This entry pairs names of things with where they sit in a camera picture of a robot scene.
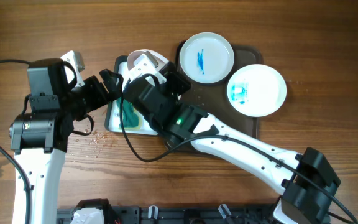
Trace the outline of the pinkish white plate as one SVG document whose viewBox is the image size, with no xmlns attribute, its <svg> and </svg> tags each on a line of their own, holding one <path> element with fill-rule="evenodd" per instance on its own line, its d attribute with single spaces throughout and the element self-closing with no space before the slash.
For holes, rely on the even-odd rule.
<svg viewBox="0 0 358 224">
<path fill-rule="evenodd" d="M 132 70 L 136 65 L 135 61 L 146 51 L 150 52 L 158 62 L 157 70 L 161 70 L 169 62 L 167 58 L 165 58 L 163 55 L 159 54 L 156 51 L 150 49 L 140 49 L 140 50 L 135 50 L 129 54 L 127 58 L 127 69 Z"/>
</svg>

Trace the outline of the green yellow sponge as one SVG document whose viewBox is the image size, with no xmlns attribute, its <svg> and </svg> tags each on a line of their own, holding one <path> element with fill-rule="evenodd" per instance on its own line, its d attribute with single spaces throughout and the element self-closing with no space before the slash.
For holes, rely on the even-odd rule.
<svg viewBox="0 0 358 224">
<path fill-rule="evenodd" d="M 118 110 L 122 110 L 122 121 L 125 130 L 140 130 L 142 119 L 137 110 L 126 100 L 121 103 L 122 98 L 117 100 Z"/>
</svg>

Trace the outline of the white plate blue smear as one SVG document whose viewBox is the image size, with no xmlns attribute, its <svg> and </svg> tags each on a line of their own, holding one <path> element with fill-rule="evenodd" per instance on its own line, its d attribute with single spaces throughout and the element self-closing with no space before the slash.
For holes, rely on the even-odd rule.
<svg viewBox="0 0 358 224">
<path fill-rule="evenodd" d="M 274 68 L 262 64 L 238 69 L 229 79 L 226 96 L 231 106 L 250 117 L 276 112 L 287 97 L 287 84 Z"/>
</svg>

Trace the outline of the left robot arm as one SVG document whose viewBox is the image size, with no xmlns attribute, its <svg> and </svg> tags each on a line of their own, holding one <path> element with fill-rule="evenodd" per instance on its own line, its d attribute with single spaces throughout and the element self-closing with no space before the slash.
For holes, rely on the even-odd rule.
<svg viewBox="0 0 358 224">
<path fill-rule="evenodd" d="M 118 99 L 123 77 L 110 70 L 87 78 L 82 86 L 67 79 L 73 66 L 60 58 L 31 62 L 27 69 L 30 95 L 9 128 L 16 172 L 13 223 L 55 223 L 60 176 L 73 123 Z"/>
</svg>

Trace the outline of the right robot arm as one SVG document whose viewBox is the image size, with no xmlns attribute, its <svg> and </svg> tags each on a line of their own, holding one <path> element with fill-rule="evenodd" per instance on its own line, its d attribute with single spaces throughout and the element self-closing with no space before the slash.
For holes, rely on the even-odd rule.
<svg viewBox="0 0 358 224">
<path fill-rule="evenodd" d="M 271 146 L 237 131 L 213 114 L 180 102 L 190 83 L 172 63 L 161 69 L 148 62 L 129 69 L 123 89 L 149 126 L 175 150 L 190 144 L 196 151 L 224 159 L 258 177 L 280 198 L 273 218 L 282 223 L 322 223 L 339 177 L 325 156 L 307 148 L 303 154 Z"/>
</svg>

